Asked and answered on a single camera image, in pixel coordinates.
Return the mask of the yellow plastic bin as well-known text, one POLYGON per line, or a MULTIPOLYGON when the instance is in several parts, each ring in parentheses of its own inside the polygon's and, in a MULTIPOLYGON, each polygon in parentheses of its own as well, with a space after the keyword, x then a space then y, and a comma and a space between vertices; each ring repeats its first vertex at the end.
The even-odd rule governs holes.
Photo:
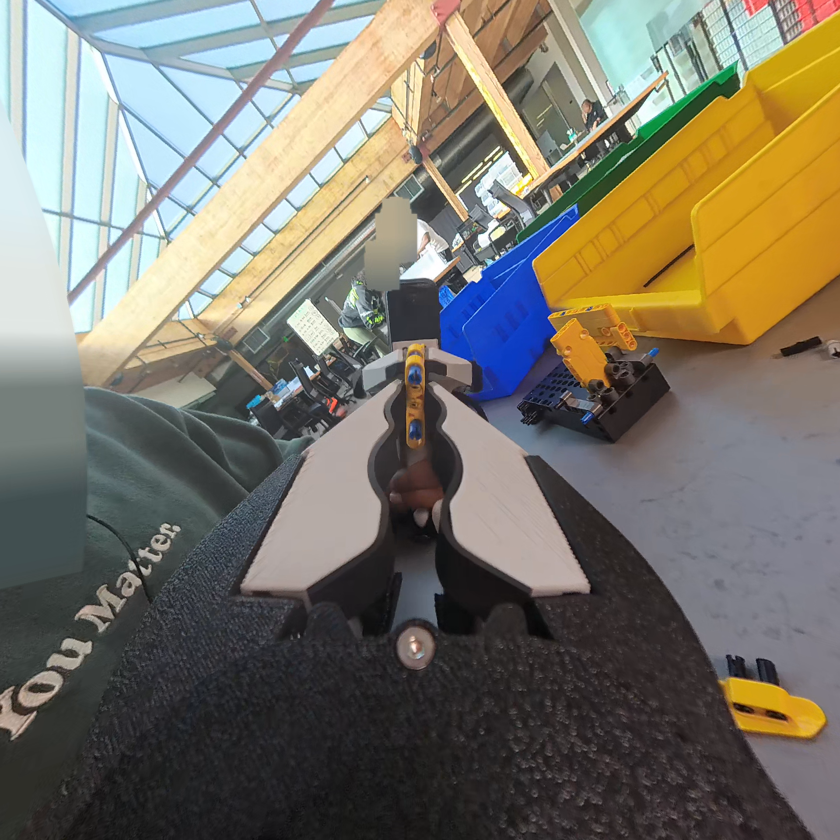
POLYGON ((705 107, 532 266, 553 312, 608 303, 639 335, 745 345, 838 277, 838 236, 835 14, 705 107))

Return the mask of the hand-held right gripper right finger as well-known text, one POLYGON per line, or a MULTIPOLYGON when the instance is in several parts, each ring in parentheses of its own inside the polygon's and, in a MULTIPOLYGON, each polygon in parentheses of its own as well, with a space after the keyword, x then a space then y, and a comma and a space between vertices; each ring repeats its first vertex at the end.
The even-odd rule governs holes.
POLYGON ((435 455, 446 491, 444 547, 524 597, 589 594, 591 585, 533 474, 527 453, 441 385, 435 455))

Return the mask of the yellow lego beam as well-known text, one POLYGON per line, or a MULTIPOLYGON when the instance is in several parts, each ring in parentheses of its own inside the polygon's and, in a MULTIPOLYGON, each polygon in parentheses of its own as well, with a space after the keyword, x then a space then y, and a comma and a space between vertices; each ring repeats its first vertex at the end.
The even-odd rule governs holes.
POLYGON ((411 450, 420 449, 421 447, 425 446, 425 444, 426 444, 426 421, 425 421, 426 371, 425 371, 425 362, 426 362, 426 345, 425 344, 414 343, 414 344, 411 344, 406 349, 405 370, 404 370, 404 388, 405 388, 405 395, 406 395, 406 412, 405 412, 406 445, 411 450), (412 364, 420 364, 424 368, 424 379, 423 379, 423 384, 421 386, 411 386, 406 381, 406 369, 412 364), (423 440, 420 442, 421 445, 417 445, 417 442, 411 442, 407 439, 408 424, 414 418, 419 418, 423 421, 424 437, 423 437, 423 440))

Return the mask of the blue plastic bin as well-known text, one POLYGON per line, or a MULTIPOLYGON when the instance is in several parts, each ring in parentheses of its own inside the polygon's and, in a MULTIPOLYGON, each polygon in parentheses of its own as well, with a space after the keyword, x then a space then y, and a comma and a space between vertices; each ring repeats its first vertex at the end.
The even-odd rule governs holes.
POLYGON ((441 346, 478 363, 480 402, 507 397, 542 357, 554 334, 532 262, 579 219, 577 206, 484 268, 440 312, 441 346))

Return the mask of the person's left hand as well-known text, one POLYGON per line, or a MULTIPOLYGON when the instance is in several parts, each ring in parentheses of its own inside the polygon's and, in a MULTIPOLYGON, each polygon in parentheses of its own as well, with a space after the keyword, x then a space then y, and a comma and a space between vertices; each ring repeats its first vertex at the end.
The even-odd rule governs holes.
POLYGON ((388 492, 390 507, 397 512, 431 511, 445 495, 431 462, 426 458, 398 470, 388 492))

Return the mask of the green plastic bin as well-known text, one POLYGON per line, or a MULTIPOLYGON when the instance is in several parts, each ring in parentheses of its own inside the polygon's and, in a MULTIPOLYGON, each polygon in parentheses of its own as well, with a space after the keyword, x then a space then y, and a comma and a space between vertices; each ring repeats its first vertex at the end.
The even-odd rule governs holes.
POLYGON ((517 236, 518 244, 552 224, 571 207, 577 207, 579 216, 587 214, 705 107, 717 98, 730 98, 739 88, 739 66, 733 63, 647 121, 630 141, 619 143, 526 226, 517 236))

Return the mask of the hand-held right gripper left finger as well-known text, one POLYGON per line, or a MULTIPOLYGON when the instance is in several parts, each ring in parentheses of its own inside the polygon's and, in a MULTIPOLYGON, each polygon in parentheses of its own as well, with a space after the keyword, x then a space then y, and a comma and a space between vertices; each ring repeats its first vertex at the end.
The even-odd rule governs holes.
POLYGON ((393 536, 375 457, 394 432, 396 382, 303 454, 242 580, 242 595, 377 599, 394 571, 393 536))

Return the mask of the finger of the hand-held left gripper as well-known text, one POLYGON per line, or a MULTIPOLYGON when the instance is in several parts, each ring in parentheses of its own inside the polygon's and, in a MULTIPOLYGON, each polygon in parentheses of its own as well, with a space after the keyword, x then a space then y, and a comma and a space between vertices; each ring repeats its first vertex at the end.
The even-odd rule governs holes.
POLYGON ((404 359, 377 359, 363 368, 363 388, 367 395, 378 393, 390 382, 404 381, 404 359))
POLYGON ((428 356, 427 384, 438 383, 450 391, 471 391, 473 363, 457 356, 428 356))

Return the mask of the wooden pillar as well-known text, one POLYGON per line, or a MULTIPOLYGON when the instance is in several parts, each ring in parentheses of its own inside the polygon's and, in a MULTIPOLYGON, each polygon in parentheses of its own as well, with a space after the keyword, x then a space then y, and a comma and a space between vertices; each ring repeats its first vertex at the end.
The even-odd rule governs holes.
POLYGON ((530 174, 532 183, 535 184, 548 172, 549 167, 518 110, 473 39, 459 11, 455 10, 447 16, 443 30, 488 109, 530 174))

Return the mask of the red blue parts drawer rack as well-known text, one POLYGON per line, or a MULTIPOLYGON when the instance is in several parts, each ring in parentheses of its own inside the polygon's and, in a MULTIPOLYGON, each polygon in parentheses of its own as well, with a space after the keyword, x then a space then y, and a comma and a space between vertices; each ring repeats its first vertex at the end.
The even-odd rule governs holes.
POLYGON ((674 103, 731 65, 743 74, 838 13, 838 1, 714 1, 648 26, 660 99, 674 103))

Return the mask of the white flipchart board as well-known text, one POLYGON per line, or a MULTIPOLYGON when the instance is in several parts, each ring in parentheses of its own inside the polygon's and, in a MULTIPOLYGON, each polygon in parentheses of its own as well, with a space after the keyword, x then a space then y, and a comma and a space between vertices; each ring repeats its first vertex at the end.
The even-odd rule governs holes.
POLYGON ((325 355, 340 341, 340 333, 310 299, 305 299, 290 314, 287 326, 317 358, 325 355))

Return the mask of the yellow curved lego panel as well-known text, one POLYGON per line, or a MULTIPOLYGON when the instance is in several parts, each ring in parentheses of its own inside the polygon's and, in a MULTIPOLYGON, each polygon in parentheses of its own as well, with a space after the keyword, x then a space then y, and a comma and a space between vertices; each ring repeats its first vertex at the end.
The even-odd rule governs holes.
POLYGON ((773 683, 730 676, 718 684, 733 720, 744 732, 813 739, 826 726, 826 714, 815 702, 773 683))

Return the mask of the black lego axle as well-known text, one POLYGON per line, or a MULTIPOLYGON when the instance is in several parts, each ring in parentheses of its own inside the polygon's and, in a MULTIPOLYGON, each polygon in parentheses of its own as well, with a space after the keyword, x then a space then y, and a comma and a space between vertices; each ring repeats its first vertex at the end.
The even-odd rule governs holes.
POLYGON ((657 271, 650 279, 648 279, 644 283, 643 288, 647 288, 650 285, 652 285, 658 278, 660 278, 662 275, 664 275, 672 266, 679 263, 684 257, 686 257, 690 252, 693 252, 694 250, 695 250, 694 245, 690 245, 689 247, 684 249, 681 253, 679 253, 677 255, 677 257, 670 260, 662 269, 657 271))

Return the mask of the black office chair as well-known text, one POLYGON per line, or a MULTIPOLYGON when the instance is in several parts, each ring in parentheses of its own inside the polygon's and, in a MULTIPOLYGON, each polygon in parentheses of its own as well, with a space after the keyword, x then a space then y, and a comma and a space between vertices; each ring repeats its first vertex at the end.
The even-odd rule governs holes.
POLYGON ((306 396, 304 402, 307 404, 308 418, 314 424, 322 424, 327 429, 335 427, 341 419, 335 413, 336 409, 339 408, 335 398, 322 388, 319 388, 319 385, 312 381, 305 365, 301 362, 291 360, 290 367, 296 374, 302 392, 306 396))

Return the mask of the black and yellow lego assembly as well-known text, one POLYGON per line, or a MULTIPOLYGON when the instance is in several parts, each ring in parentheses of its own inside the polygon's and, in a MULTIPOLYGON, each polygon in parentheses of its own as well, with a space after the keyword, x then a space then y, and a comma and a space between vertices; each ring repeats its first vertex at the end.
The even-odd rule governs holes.
POLYGON ((523 424, 550 423, 614 444, 669 392, 658 350, 639 351, 612 305, 562 309, 549 322, 560 364, 518 404, 523 424))

